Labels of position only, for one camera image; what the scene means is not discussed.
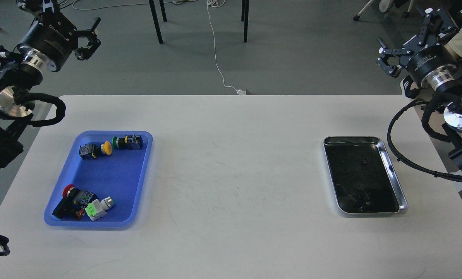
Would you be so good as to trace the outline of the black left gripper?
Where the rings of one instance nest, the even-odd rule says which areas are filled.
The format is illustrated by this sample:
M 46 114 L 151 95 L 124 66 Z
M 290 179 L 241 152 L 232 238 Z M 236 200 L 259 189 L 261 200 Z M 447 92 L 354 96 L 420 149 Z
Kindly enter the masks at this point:
M 19 42 L 18 50 L 27 53 L 33 49 L 47 56 L 49 71 L 61 70 L 73 50 L 77 60 L 88 60 L 101 45 L 96 33 L 100 17 L 94 19 L 91 28 L 75 30 L 76 26 L 64 14 L 59 14 L 57 0 L 17 0 L 16 5 L 20 10 L 38 17 Z M 87 46 L 78 47 L 77 38 L 86 38 Z

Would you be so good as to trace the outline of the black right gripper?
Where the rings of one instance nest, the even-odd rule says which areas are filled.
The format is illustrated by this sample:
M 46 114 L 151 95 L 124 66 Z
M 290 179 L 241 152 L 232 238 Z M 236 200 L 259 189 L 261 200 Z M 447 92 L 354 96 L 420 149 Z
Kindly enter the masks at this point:
M 417 35 L 418 45 L 431 44 L 431 40 L 444 44 L 459 32 L 460 28 L 445 9 L 424 10 L 418 5 L 416 9 L 424 17 Z M 455 81 L 457 62 L 443 45 L 429 46 L 415 54 L 411 49 L 390 49 L 381 38 L 377 41 L 381 47 L 376 63 L 386 75 L 399 76 L 405 68 L 419 88 L 438 88 Z

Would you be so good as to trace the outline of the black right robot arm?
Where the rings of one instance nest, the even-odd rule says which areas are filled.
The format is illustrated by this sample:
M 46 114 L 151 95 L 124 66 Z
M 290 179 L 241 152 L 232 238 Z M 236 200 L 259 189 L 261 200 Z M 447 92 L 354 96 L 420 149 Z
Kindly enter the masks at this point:
M 415 170 L 462 183 L 462 76 L 455 78 L 458 60 L 462 59 L 462 7 L 450 12 L 439 9 L 419 9 L 424 17 L 420 32 L 399 49 L 381 45 L 378 65 L 389 76 L 396 78 L 402 69 L 408 76 L 401 81 L 402 93 L 412 101 L 391 120 L 387 142 L 398 161 Z M 424 168 L 404 157 L 392 142 L 395 122 L 408 109 L 423 105 L 421 124 L 424 131 L 438 141 L 452 143 L 449 159 L 461 175 Z

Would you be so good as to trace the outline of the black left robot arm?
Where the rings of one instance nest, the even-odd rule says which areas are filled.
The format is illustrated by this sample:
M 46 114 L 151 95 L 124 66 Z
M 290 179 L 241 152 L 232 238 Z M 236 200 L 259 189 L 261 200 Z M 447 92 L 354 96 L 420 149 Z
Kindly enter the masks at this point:
M 51 126 L 65 117 L 61 99 L 31 92 L 43 81 L 43 73 L 60 71 L 72 53 L 77 60 L 88 60 L 101 45 L 96 33 L 99 17 L 91 28 L 79 30 L 56 0 L 15 3 L 34 21 L 17 51 L 0 46 L 0 169 L 23 152 L 19 137 L 27 126 Z

